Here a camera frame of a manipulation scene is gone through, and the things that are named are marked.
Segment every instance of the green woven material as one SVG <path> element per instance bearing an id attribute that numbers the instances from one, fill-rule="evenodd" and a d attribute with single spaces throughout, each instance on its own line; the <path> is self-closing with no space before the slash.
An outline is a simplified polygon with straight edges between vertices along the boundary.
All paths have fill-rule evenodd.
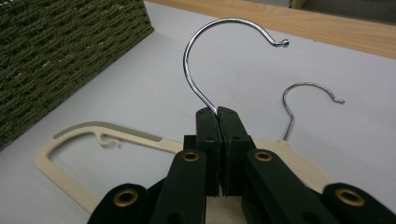
<path id="1" fill-rule="evenodd" d="M 143 0 L 0 0 L 0 149 L 152 31 Z"/>

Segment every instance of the beige plastic hanger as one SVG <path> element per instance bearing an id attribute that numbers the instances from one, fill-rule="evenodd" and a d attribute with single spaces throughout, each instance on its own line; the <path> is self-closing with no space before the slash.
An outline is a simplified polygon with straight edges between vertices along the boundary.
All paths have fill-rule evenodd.
<path id="1" fill-rule="evenodd" d="M 74 199 L 89 214 L 93 212 L 100 200 L 82 187 L 76 179 L 71 177 L 61 167 L 57 166 L 49 159 L 49 154 L 53 152 L 56 147 L 71 138 L 85 133 L 93 133 L 97 142 L 102 147 L 120 145 L 119 140 L 112 139 L 105 141 L 103 139 L 103 136 L 105 135 L 174 154 L 178 153 L 183 148 L 183 145 L 176 141 L 99 121 L 81 123 L 55 134 L 53 138 L 49 140 L 48 143 L 36 154 L 35 167 L 72 199 Z"/>

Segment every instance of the wooden edge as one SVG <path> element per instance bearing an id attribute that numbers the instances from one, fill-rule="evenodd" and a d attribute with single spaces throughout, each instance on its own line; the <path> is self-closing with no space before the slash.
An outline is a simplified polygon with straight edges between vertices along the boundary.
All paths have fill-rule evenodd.
<path id="1" fill-rule="evenodd" d="M 392 25 L 243 0 L 146 1 L 217 18 L 242 18 L 265 29 L 396 59 L 396 26 Z"/>

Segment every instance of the white table surface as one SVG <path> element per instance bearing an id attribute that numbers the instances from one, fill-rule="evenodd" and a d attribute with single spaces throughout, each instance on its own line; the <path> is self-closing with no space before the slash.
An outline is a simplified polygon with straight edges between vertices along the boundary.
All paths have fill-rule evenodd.
<path id="1" fill-rule="evenodd" d="M 86 223 L 77 203 L 34 167 L 34 156 L 57 132 L 101 120 L 182 142 L 195 134 L 205 105 L 184 78 L 182 55 L 192 35 L 216 18 L 146 3 L 155 32 L 0 153 L 0 223 Z M 281 139 L 289 124 L 281 96 L 289 93 L 296 125 L 289 142 L 334 182 L 366 190 L 396 212 L 395 60 L 268 31 L 290 46 L 276 49 L 253 29 L 218 26 L 191 51 L 192 77 L 216 105 L 238 112 L 254 138 Z M 150 187 L 173 156 L 122 143 L 103 149 L 92 135 L 68 142 L 52 159 L 95 196 L 125 182 Z"/>

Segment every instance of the chrome hanger hook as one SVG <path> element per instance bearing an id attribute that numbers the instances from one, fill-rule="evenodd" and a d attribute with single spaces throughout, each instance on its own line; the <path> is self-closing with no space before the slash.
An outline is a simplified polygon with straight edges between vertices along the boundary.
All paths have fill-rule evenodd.
<path id="1" fill-rule="evenodd" d="M 312 86 L 312 87 L 319 88 L 319 89 L 321 89 L 321 90 L 323 90 L 323 91 L 326 91 L 326 92 L 329 94 L 329 96 L 332 98 L 332 100 L 333 100 L 334 102 L 336 102 L 337 104 L 343 105 L 343 104 L 345 103 L 345 100 L 343 100 L 343 99 L 337 99 L 337 98 L 334 96 L 334 94 L 332 94 L 332 92 L 331 92 L 329 89 L 327 89 L 326 87 L 324 87 L 324 86 L 322 86 L 322 85 L 319 85 L 319 84 L 317 84 L 317 83 L 313 83 L 313 82 L 299 82 L 299 83 L 296 83 L 296 84 L 293 84 L 293 85 L 289 86 L 289 87 L 283 92 L 283 106 L 285 106 L 285 108 L 286 108 L 286 110 L 288 111 L 288 113 L 289 113 L 289 115 L 290 115 L 290 118 L 291 118 L 291 121 L 290 121 L 290 124 L 289 124 L 289 128 L 288 128 L 288 130 L 286 131 L 285 137 L 283 138 L 283 140 L 285 140 L 285 141 L 288 140 L 288 137 L 289 137 L 289 135 L 290 135 L 291 128 L 292 128 L 293 125 L 294 125 L 294 115 L 293 115 L 293 113 L 291 113 L 291 110 L 290 110 L 290 108 L 288 107 L 288 104 L 286 103 L 286 95 L 288 94 L 288 92 L 289 92 L 291 89 L 296 88 L 296 87 L 299 87 L 299 86 Z"/>
<path id="2" fill-rule="evenodd" d="M 184 74 L 186 76 L 187 81 L 190 84 L 190 87 L 192 90 L 195 92 L 195 94 L 212 110 L 212 112 L 218 117 L 218 109 L 217 107 L 210 102 L 210 100 L 198 89 L 198 87 L 195 85 L 195 83 L 192 80 L 190 69 L 189 69 L 189 55 L 190 55 L 190 50 L 192 48 L 192 45 L 194 44 L 195 40 L 203 34 L 205 31 L 208 29 L 221 25 L 224 23 L 242 23 L 247 26 L 253 27 L 257 31 L 259 31 L 265 39 L 274 47 L 287 47 L 289 45 L 289 40 L 285 39 L 282 40 L 281 42 L 276 42 L 260 25 L 252 22 L 252 21 L 246 21 L 242 19 L 235 19 L 235 18 L 228 18 L 228 19 L 221 19 L 217 21 L 212 21 L 209 24 L 205 25 L 202 27 L 199 31 L 195 33 L 195 35 L 191 38 L 189 44 L 187 45 L 184 55 L 183 55 L 183 68 L 184 68 Z"/>

